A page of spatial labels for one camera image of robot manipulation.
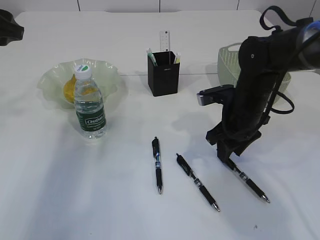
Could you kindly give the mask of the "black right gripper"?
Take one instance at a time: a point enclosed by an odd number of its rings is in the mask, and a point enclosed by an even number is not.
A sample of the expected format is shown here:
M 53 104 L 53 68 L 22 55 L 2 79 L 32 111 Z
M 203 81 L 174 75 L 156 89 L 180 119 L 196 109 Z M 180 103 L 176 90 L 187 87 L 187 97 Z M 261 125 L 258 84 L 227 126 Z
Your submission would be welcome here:
M 268 103 L 279 77 L 278 72 L 271 71 L 240 73 L 232 102 L 222 105 L 221 122 L 206 134 L 206 140 L 217 146 L 217 157 L 223 163 L 261 137 L 259 129 L 268 122 Z

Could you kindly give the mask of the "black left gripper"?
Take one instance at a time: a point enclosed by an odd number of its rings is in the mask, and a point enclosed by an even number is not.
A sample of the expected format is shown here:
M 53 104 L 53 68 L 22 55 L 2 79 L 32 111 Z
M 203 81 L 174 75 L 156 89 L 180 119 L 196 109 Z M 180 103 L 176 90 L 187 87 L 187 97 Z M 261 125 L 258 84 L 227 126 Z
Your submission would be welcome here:
M 24 27 L 20 26 L 14 16 L 7 10 L 0 10 L 0 46 L 7 46 L 10 42 L 21 41 Z

